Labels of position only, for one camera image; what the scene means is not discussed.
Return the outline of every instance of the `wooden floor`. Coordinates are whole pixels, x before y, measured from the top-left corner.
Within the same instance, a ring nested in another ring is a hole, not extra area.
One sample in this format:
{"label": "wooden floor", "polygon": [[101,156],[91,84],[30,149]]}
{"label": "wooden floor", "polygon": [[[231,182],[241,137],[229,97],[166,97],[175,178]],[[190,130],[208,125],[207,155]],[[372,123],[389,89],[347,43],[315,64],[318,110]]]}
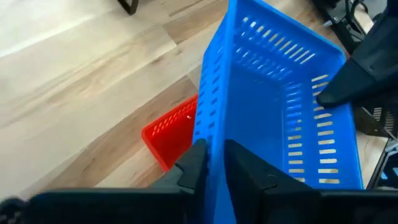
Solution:
{"label": "wooden floor", "polygon": [[[341,45],[309,0],[267,2]],[[158,179],[141,128],[198,91],[227,5],[140,0],[128,16],[117,0],[2,0],[0,199]]]}

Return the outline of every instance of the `basket slot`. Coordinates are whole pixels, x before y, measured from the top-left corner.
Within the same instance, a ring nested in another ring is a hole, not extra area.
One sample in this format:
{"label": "basket slot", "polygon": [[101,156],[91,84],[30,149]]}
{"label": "basket slot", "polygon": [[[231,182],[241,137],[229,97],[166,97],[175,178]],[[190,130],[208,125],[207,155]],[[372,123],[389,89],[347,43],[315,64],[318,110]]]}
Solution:
{"label": "basket slot", "polygon": [[304,50],[303,47],[297,49],[291,56],[289,56],[289,59],[294,58],[298,53],[300,53],[302,50]]}
{"label": "basket slot", "polygon": [[294,177],[294,179],[300,181],[300,182],[305,182],[305,179],[303,177]]}
{"label": "basket slot", "polygon": [[[318,132],[331,131],[331,130],[333,130],[333,125],[332,126],[324,126],[324,127],[317,128]],[[318,135],[318,138],[326,140],[325,138],[329,138],[330,139],[331,137],[330,136]]]}
{"label": "basket slot", "polygon": [[291,46],[289,49],[287,49],[287,50],[284,52],[284,55],[288,55],[288,54],[291,53],[291,51],[293,51],[296,47],[297,47],[297,44],[294,44],[293,46]]}
{"label": "basket slot", "polygon": [[326,121],[326,122],[318,123],[317,127],[320,128],[320,127],[330,126],[332,124],[333,124],[332,121]]}
{"label": "basket slot", "polygon": [[329,154],[319,154],[318,155],[318,159],[319,161],[321,159],[326,159],[326,163],[321,163],[319,162],[319,166],[318,168],[336,168],[336,167],[330,167],[330,164],[327,163],[328,160],[327,159],[336,159],[338,157],[337,153],[329,153]]}
{"label": "basket slot", "polygon": [[324,110],[324,107],[322,107],[322,106],[317,106],[317,107],[315,107],[313,110],[314,110],[315,112],[321,111],[321,110]]}
{"label": "basket slot", "polygon": [[297,126],[297,127],[293,127],[293,128],[288,128],[287,132],[288,133],[295,133],[295,132],[301,131],[301,130],[302,130],[302,128],[300,126]]}
{"label": "basket slot", "polygon": [[290,160],[289,164],[303,164],[304,161],[303,160]]}
{"label": "basket slot", "polygon": [[324,179],[324,178],[321,178],[321,179],[319,179],[319,183],[320,184],[340,184],[340,180],[339,179]]}
{"label": "basket slot", "polygon": [[302,53],[300,56],[298,56],[294,62],[298,62],[300,59],[304,58],[304,56],[306,56],[308,53],[310,53],[309,50],[306,50],[304,53]]}
{"label": "basket slot", "polygon": [[383,112],[383,108],[374,108],[373,109],[373,118],[376,119],[376,121],[380,121],[381,115]]}
{"label": "basket slot", "polygon": [[328,77],[329,77],[329,75],[320,75],[318,77],[315,77],[315,78],[311,79],[311,81],[312,82],[316,82],[316,81],[319,81],[319,80],[322,80],[322,79],[328,78]]}
{"label": "basket slot", "polygon": [[311,58],[313,58],[314,56],[316,56],[316,53],[312,53],[310,56],[308,56],[307,58],[305,58],[304,60],[302,60],[301,62],[300,62],[300,64],[302,65],[302,64],[304,64],[304,63],[306,63],[307,61],[309,61]]}
{"label": "basket slot", "polygon": [[288,146],[296,146],[296,145],[302,145],[302,139],[293,139],[293,140],[288,140],[287,141]]}
{"label": "basket slot", "polygon": [[304,173],[304,169],[289,169],[289,173]]}
{"label": "basket slot", "polygon": [[282,68],[281,66],[278,66],[278,67],[274,70],[274,72],[273,72],[271,78],[272,78],[272,79],[275,79],[275,80],[280,80],[281,78],[283,78],[284,76],[286,76],[285,71],[286,71],[286,68]]}
{"label": "basket slot", "polygon": [[385,129],[386,129],[387,131],[393,132],[393,130],[394,130],[394,123],[395,123],[395,120],[394,120],[393,115],[391,114],[390,111],[387,111],[387,113],[386,113],[386,122],[385,122]]}
{"label": "basket slot", "polygon": [[279,51],[285,50],[291,43],[292,43],[292,41],[291,41],[291,40],[288,40],[286,43],[284,43],[284,44],[280,47]]}
{"label": "basket slot", "polygon": [[337,159],[320,159],[321,164],[334,164],[337,163]]}
{"label": "basket slot", "polygon": [[294,118],[294,117],[300,116],[301,114],[302,114],[301,112],[294,112],[294,113],[287,114],[286,117],[287,118]]}
{"label": "basket slot", "polygon": [[336,153],[336,149],[320,149],[319,154],[324,155],[324,154],[333,154]]}
{"label": "basket slot", "polygon": [[326,136],[326,135],[334,134],[334,133],[335,133],[334,130],[330,130],[330,131],[320,131],[320,132],[318,132],[318,136]]}
{"label": "basket slot", "polygon": [[327,84],[329,84],[329,83],[328,82],[319,83],[319,84],[313,85],[312,89],[317,89],[317,88],[326,86]]}
{"label": "basket slot", "polygon": [[293,92],[288,93],[286,95],[286,97],[292,97],[292,96],[301,95],[301,94],[302,94],[301,90],[297,90],[297,91],[293,91]]}
{"label": "basket slot", "polygon": [[291,85],[291,86],[287,86],[285,89],[286,89],[286,90],[294,90],[294,89],[299,88],[299,87],[301,87],[301,86],[302,86],[302,84],[301,84],[301,83],[298,83],[298,84],[293,84],[293,85]]}
{"label": "basket slot", "polygon": [[297,151],[297,152],[289,152],[289,156],[302,156],[303,152],[302,151]]}
{"label": "basket slot", "polygon": [[313,118],[314,119],[322,119],[322,118],[329,118],[331,116],[330,113],[324,113],[324,114],[320,114],[320,115],[315,115]]}
{"label": "basket slot", "polygon": [[301,139],[301,135],[296,135],[296,136],[288,136],[288,140],[296,140],[296,139]]}
{"label": "basket slot", "polygon": [[291,70],[286,70],[286,71],[279,77],[278,80],[283,80],[283,79],[285,79],[285,78],[288,77],[291,73],[293,73],[293,71],[291,71]]}
{"label": "basket slot", "polygon": [[302,100],[301,97],[296,97],[296,98],[287,100],[286,103],[297,103],[297,102],[299,102],[299,101],[301,101],[301,100]]}
{"label": "basket slot", "polygon": [[281,37],[279,40],[276,41],[274,44],[275,47],[278,47],[281,43],[283,43],[285,40],[285,37]]}
{"label": "basket slot", "polygon": [[338,169],[318,169],[319,174],[337,174]]}
{"label": "basket slot", "polygon": [[319,144],[319,145],[334,144],[334,143],[335,143],[335,140],[334,140],[334,139],[318,141],[318,144]]}
{"label": "basket slot", "polygon": [[278,37],[278,34],[274,34],[274,35],[268,40],[268,42],[274,41],[277,37]]}
{"label": "basket slot", "polygon": [[257,33],[260,33],[262,30],[264,30],[264,26],[259,26],[256,30]]}
{"label": "basket slot", "polygon": [[321,91],[316,91],[314,93],[312,93],[312,96],[318,96],[321,93]]}
{"label": "basket slot", "polygon": [[302,147],[302,143],[295,143],[295,144],[289,144],[287,147],[289,148],[297,148],[297,147]]}
{"label": "basket slot", "polygon": [[289,107],[287,108],[287,111],[299,110],[299,109],[302,109],[302,105],[301,105],[301,104],[289,106]]}

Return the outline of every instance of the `black cable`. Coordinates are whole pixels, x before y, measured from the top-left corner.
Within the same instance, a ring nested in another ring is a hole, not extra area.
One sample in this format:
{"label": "black cable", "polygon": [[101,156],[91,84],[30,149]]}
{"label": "black cable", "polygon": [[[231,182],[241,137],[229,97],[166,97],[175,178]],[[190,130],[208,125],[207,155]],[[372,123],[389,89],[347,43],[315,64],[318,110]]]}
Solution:
{"label": "black cable", "polygon": [[363,0],[354,0],[353,5],[351,6],[351,11],[349,12],[349,18],[351,21],[354,19],[355,9]]}
{"label": "black cable", "polygon": [[362,7],[364,8],[365,12],[369,14],[369,8],[368,8],[368,6],[365,4],[365,2],[361,2],[360,5],[362,5]]}
{"label": "black cable", "polygon": [[349,17],[349,0],[345,0],[345,2],[346,2],[346,19],[349,24],[352,24],[352,20]]}

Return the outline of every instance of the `basket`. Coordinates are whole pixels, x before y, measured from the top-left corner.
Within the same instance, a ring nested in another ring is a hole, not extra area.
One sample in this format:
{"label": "basket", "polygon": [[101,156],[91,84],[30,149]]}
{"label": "basket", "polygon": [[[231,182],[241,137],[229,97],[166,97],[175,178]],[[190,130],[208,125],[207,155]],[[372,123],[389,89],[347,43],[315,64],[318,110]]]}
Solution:
{"label": "basket", "polygon": [[192,145],[197,99],[189,98],[142,129],[142,139],[164,171]]}
{"label": "basket", "polygon": [[344,63],[338,47],[270,5],[229,1],[204,55],[193,134],[208,142],[207,223],[234,222],[225,139],[313,188],[363,188],[350,105],[315,101]]}

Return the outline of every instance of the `red plastic basket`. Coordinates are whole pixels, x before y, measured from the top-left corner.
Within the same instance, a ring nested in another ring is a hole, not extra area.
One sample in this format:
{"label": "red plastic basket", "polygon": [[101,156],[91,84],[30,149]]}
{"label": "red plastic basket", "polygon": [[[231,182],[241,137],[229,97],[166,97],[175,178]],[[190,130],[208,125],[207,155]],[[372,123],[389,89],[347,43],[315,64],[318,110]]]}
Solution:
{"label": "red plastic basket", "polygon": [[192,145],[197,101],[195,95],[142,129],[142,139],[165,171]]}

